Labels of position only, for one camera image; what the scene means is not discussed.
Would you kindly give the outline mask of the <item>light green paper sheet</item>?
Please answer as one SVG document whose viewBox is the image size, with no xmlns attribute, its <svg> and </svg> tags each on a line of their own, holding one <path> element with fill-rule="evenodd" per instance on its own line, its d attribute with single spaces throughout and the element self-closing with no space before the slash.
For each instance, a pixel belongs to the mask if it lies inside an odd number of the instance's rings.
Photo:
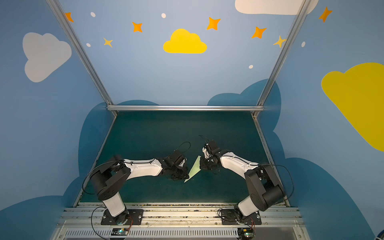
<svg viewBox="0 0 384 240">
<path fill-rule="evenodd" d="M 186 183 L 188 180 L 191 180 L 192 177 L 195 176 L 201 170 L 201 168 L 200 168 L 200 160 L 201 160 L 201 156 L 198 156 L 196 161 L 194 162 L 190 172 L 188 173 L 189 178 L 186 179 L 184 181 L 184 183 Z"/>
</svg>

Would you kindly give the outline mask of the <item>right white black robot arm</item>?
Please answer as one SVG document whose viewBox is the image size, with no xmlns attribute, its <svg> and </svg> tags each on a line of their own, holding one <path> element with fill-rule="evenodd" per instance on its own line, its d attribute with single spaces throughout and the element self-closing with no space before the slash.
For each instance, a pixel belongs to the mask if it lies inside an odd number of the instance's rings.
<svg viewBox="0 0 384 240">
<path fill-rule="evenodd" d="M 234 206 L 221 210 L 218 215 L 224 225 L 261 224 L 260 211 L 264 212 L 286 196 L 285 189 L 273 166 L 258 164 L 238 157 L 232 152 L 203 149 L 200 169 L 213 170 L 223 167 L 245 179 L 249 196 Z"/>
</svg>

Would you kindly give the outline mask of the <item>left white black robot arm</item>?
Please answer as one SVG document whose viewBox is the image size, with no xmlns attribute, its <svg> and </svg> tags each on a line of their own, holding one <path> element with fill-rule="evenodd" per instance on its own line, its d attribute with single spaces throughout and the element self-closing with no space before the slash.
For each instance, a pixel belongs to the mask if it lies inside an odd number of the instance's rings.
<svg viewBox="0 0 384 240">
<path fill-rule="evenodd" d="M 90 173 L 90 182 L 98 200 L 106 207 L 102 226 L 139 226 L 144 211 L 129 210 L 124 204 L 120 190 L 128 180 L 141 177 L 168 176 L 172 180 L 186 180 L 187 158 L 179 151 L 165 158 L 150 160 L 128 160 L 114 156 Z"/>
</svg>

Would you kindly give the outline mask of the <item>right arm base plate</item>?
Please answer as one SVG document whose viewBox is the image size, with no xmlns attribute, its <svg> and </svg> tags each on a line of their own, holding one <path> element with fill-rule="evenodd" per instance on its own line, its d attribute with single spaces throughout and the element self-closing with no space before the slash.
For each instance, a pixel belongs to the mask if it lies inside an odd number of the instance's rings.
<svg viewBox="0 0 384 240">
<path fill-rule="evenodd" d="M 259 212 L 254 212 L 249 216 L 244 216 L 239 210 L 218 209 L 218 217 L 223 225 L 261 225 L 262 220 Z"/>
</svg>

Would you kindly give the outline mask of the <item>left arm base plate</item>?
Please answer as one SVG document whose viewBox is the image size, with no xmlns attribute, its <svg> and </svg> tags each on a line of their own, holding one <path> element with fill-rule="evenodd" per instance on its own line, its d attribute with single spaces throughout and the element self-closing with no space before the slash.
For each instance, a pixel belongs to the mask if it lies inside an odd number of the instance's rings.
<svg viewBox="0 0 384 240">
<path fill-rule="evenodd" d="M 141 225 L 143 219 L 143 209 L 127 209 L 113 217 L 109 210 L 104 211 L 101 225 L 130 226 Z"/>
</svg>

